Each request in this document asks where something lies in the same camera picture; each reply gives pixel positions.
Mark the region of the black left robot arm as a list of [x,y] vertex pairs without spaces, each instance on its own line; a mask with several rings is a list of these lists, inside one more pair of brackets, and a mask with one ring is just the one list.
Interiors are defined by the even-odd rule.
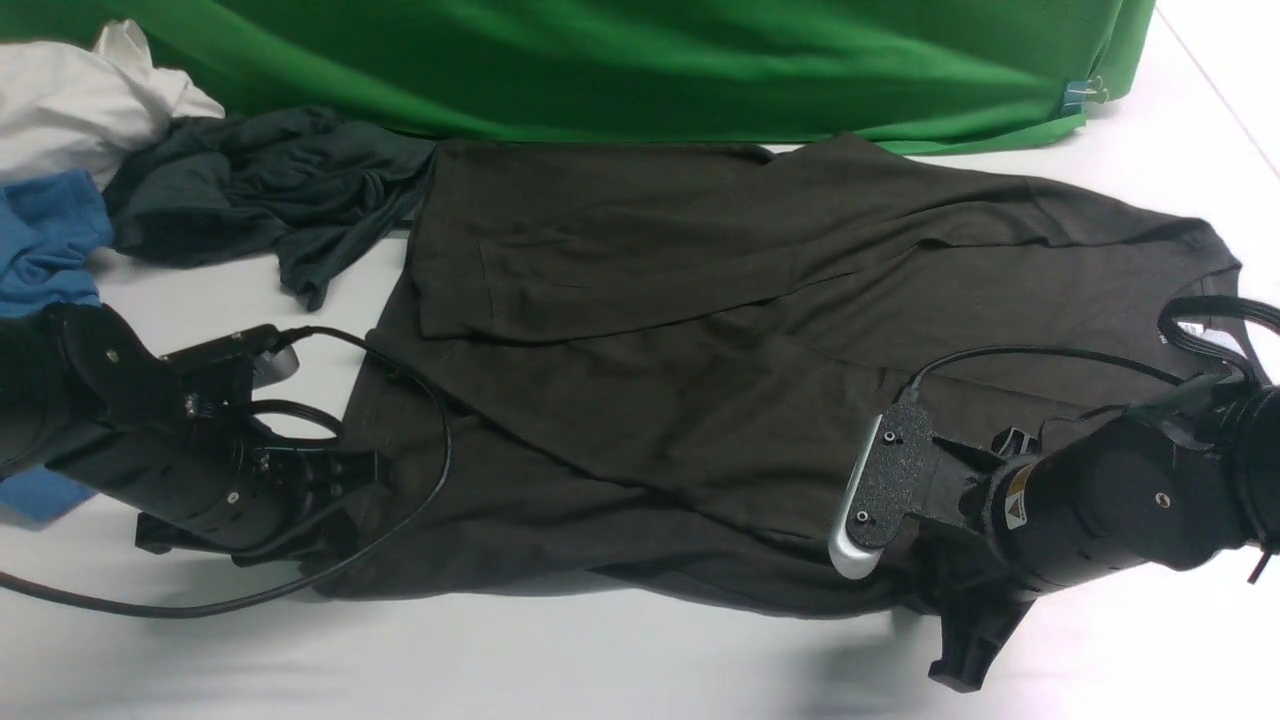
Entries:
[[242,566],[352,553],[349,509],[390,464],[342,424],[253,392],[289,378],[298,331],[256,325],[163,356],[109,306],[52,304],[1,324],[3,475],[47,468],[138,512],[151,553]]

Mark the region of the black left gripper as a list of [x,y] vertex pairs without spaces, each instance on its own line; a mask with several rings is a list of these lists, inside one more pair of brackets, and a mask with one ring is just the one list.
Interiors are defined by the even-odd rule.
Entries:
[[134,546],[223,555],[237,566],[347,559],[360,543],[349,509],[388,493],[390,478],[390,461],[374,451],[261,451],[191,519],[141,512]]

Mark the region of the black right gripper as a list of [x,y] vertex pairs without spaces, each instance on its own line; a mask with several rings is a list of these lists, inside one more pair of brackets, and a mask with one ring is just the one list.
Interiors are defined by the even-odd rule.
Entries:
[[1036,602],[1000,534],[1007,484],[1041,460],[1041,447],[1021,430],[1009,434],[1012,445],[1000,452],[937,434],[924,445],[915,584],[919,600],[933,601],[941,621],[940,657],[928,678],[957,693],[983,688]]

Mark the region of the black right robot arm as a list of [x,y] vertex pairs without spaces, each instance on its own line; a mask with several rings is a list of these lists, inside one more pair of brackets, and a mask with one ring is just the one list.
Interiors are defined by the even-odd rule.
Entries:
[[975,539],[932,553],[942,650],[928,675],[979,691],[1032,605],[1144,565],[1277,555],[1277,389],[1203,377],[1048,454],[964,462],[933,443],[934,484]]

